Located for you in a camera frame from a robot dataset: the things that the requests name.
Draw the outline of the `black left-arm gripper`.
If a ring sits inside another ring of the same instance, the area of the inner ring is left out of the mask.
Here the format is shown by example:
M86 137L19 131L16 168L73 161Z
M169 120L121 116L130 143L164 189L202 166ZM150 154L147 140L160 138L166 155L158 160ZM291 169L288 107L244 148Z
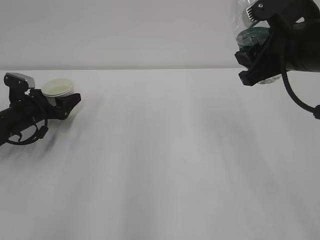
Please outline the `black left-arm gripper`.
M56 97L56 106L52 106L40 89L30 89L21 92L17 97L17 106L23 114L31 118L34 123L42 120L65 120L71 111L81 101L80 93L73 93L64 97Z

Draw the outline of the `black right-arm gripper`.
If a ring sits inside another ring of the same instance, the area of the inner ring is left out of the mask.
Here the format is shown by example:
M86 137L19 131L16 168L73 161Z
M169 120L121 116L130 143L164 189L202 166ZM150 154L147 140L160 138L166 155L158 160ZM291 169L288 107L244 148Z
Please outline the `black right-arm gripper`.
M320 71L320 17L316 19L302 17L293 22L283 15L275 15L268 19L267 23L278 31L278 37L282 36L284 39L283 56L286 72ZM251 70L262 49L263 45L255 43L240 47L234 54L238 64L246 68L238 74L245 86L252 87L258 83L252 79Z

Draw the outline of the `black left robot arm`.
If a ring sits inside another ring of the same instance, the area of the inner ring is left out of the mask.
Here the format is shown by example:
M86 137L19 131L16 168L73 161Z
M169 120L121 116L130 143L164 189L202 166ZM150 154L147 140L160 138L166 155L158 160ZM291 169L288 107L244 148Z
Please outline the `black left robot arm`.
M43 139L49 120L66 120L81 100L80 93L73 93L56 97L52 105L40 89L16 97L0 112L0 144L25 146Z

